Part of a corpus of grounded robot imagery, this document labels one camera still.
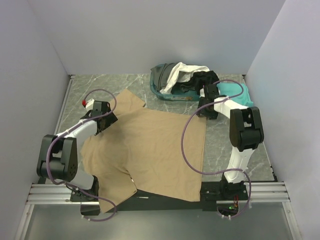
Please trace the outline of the tan t shirt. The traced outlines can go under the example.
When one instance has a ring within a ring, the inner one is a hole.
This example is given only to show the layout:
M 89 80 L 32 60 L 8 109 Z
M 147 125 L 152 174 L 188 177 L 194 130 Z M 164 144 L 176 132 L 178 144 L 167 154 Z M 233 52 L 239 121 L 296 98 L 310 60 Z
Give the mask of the tan t shirt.
M 205 118 L 146 108 L 127 89 L 111 106 L 117 121 L 81 149 L 84 170 L 98 178 L 101 211 L 138 190 L 198 202 Z

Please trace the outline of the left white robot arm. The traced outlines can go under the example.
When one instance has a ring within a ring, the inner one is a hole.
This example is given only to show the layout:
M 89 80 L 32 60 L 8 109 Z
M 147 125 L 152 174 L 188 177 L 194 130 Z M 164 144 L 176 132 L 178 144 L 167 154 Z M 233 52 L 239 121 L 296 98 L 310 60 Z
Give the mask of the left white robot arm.
M 107 101 L 91 99 L 82 103 L 87 113 L 77 123 L 79 127 L 43 137 L 36 173 L 49 179 L 47 169 L 50 169 L 55 182 L 67 183 L 76 195 L 94 201 L 100 195 L 99 181 L 96 176 L 78 169 L 81 148 L 87 138 L 100 134 L 118 119 Z

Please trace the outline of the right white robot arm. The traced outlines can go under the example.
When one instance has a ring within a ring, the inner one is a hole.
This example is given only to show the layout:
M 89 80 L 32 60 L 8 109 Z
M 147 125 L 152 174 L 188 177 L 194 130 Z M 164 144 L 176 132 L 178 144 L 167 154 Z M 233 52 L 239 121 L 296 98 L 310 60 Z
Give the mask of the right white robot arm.
M 249 160 L 264 141 L 264 130 L 260 110 L 255 106 L 241 105 L 226 95 L 219 93 L 215 84 L 209 84 L 200 90 L 198 107 L 205 107 L 197 113 L 199 117 L 210 120 L 219 114 L 229 119 L 229 140 L 232 145 L 227 172 L 224 172 L 219 182 L 218 198 L 231 200 L 245 190 L 245 174 Z

